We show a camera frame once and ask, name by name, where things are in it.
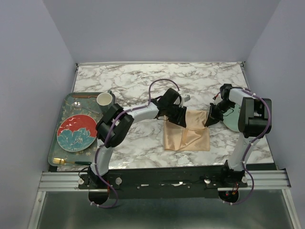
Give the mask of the peach cloth napkin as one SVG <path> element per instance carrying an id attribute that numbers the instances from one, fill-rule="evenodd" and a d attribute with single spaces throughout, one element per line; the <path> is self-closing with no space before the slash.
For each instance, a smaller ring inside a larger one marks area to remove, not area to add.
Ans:
<path id="1" fill-rule="evenodd" d="M 206 111 L 187 111 L 186 128 L 164 121 L 164 149 L 167 151 L 209 151 L 210 134 L 204 124 Z"/>

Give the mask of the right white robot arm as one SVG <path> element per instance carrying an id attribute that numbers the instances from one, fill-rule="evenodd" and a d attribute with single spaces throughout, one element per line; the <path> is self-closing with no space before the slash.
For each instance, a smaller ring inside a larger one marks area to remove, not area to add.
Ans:
<path id="1" fill-rule="evenodd" d="M 261 98 L 242 87 L 223 84 L 220 87 L 221 101 L 210 104 L 210 110 L 204 126 L 209 127 L 224 121 L 224 114 L 237 104 L 240 106 L 238 130 L 240 132 L 237 145 L 223 165 L 219 181 L 230 187 L 241 181 L 246 171 L 246 162 L 257 142 L 268 134 L 272 127 L 272 100 Z"/>

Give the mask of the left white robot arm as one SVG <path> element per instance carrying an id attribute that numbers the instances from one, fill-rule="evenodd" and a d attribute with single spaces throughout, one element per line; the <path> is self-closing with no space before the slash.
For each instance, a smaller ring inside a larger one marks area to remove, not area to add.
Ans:
<path id="1" fill-rule="evenodd" d="M 181 95 L 169 88 L 162 96 L 149 96 L 145 104 L 125 108 L 113 104 L 96 125 L 97 151 L 90 165 L 92 174 L 89 183 L 94 188 L 105 185 L 112 153 L 123 142 L 133 124 L 165 116 L 170 123 L 186 127 L 187 107 L 184 104 L 189 100 L 189 95 Z"/>

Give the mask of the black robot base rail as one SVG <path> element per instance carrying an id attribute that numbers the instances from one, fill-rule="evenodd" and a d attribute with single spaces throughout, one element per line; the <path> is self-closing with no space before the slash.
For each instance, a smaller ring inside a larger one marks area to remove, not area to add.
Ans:
<path id="1" fill-rule="evenodd" d="M 91 170 L 81 174 L 79 189 L 91 197 L 119 199 L 236 197 L 247 187 L 244 171 L 226 166 L 110 169 L 99 178 Z"/>

